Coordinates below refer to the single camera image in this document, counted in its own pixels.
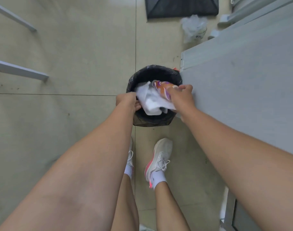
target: white sock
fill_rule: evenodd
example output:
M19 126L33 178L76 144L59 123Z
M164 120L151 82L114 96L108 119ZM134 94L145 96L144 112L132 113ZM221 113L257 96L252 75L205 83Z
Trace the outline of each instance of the white sock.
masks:
M151 173L151 183L154 190L156 185L162 181L165 181L165 182L167 181L165 178L165 173L162 170L153 171Z
M127 164L124 173L127 174L131 179L133 177L133 167Z

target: trash can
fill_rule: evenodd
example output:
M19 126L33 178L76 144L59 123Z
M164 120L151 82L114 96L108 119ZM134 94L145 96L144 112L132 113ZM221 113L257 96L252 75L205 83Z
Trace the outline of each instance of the trash can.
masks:
M179 71L164 66L151 65L137 71L129 79L126 92L135 91L137 85L141 82L152 82L153 80L167 81L178 86L183 83ZM136 111L133 117L133 124L141 127L167 126L175 115L175 112L168 110L167 113L149 116L141 108Z

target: tiled floor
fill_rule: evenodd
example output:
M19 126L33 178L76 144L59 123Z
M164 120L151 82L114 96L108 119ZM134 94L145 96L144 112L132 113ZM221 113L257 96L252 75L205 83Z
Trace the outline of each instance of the tiled floor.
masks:
M229 0L219 0L220 14ZM146 21L144 0L0 0L38 32L0 15L0 60L48 73L47 83L0 73L0 222L68 147L113 110L128 78L150 64L180 66L179 18ZM210 18L206 40L218 17ZM156 229L143 170L157 140L174 142L166 177L192 230L218 230L224 185L188 128L134 127L133 190Z

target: shoe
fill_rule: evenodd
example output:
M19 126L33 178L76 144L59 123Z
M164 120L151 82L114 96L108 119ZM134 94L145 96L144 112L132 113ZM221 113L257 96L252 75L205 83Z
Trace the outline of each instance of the shoe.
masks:
M154 147L153 159L147 164L144 176L147 182L149 182L149 187L152 188L152 183L150 180L151 173L153 171L166 171L167 164L170 163L170 157L172 153L173 142L168 138L159 140Z
M127 158L127 165L133 167L133 151L131 150L133 148L133 139L130 138L130 145L129 145L129 151L128 151L128 158Z

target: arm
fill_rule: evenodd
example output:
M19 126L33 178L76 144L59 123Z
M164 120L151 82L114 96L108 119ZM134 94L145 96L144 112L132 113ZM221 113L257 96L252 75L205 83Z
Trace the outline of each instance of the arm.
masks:
M135 106L135 93L119 95L106 121L60 157L0 230L110 230Z
M238 132L194 106L191 85L169 89L182 121L263 230L293 230L293 155Z

